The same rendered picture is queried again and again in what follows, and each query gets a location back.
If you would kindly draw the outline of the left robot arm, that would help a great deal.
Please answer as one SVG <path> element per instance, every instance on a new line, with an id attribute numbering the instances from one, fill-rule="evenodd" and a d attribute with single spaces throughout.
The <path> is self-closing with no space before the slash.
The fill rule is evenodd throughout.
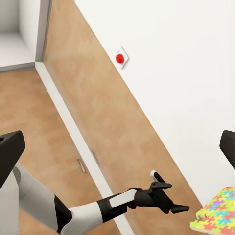
<path id="1" fill-rule="evenodd" d="M 19 208 L 60 235 L 84 235 L 95 227 L 127 212 L 127 206 L 160 208 L 165 214 L 188 211 L 189 206 L 174 204 L 163 189 L 171 188 L 155 170 L 149 190 L 131 188 L 102 200 L 67 208 L 42 182 L 19 162 L 13 168 L 19 186 Z"/>

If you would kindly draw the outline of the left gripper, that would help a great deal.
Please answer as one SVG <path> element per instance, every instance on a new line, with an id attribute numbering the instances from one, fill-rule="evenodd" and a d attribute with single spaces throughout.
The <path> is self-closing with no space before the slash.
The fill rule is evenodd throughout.
<path id="1" fill-rule="evenodd" d="M 149 190 L 144 190 L 142 193 L 141 202 L 143 206 L 160 208 L 165 214 L 169 214 L 170 209 L 173 214 L 188 211 L 189 206 L 174 204 L 166 196 L 163 189 L 171 187 L 172 185 L 170 184 L 154 181 Z"/>

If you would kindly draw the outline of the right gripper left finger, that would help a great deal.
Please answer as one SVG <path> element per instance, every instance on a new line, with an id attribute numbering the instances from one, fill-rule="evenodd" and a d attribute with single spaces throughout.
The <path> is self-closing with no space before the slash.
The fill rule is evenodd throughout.
<path id="1" fill-rule="evenodd" d="M 21 130 L 0 136 L 0 189 L 25 150 Z"/>

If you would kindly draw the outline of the jigsaw puzzle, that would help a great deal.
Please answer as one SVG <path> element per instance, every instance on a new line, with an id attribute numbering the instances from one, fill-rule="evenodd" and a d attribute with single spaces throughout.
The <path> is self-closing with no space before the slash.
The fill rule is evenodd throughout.
<path id="1" fill-rule="evenodd" d="M 226 187 L 196 213 L 192 230 L 211 235 L 235 235 L 235 186 Z"/>

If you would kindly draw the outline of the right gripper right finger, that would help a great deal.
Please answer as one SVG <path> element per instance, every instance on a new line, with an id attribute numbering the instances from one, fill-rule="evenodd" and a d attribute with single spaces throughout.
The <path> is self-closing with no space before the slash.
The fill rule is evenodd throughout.
<path id="1" fill-rule="evenodd" d="M 235 170 L 235 132 L 224 130 L 219 147 Z"/>

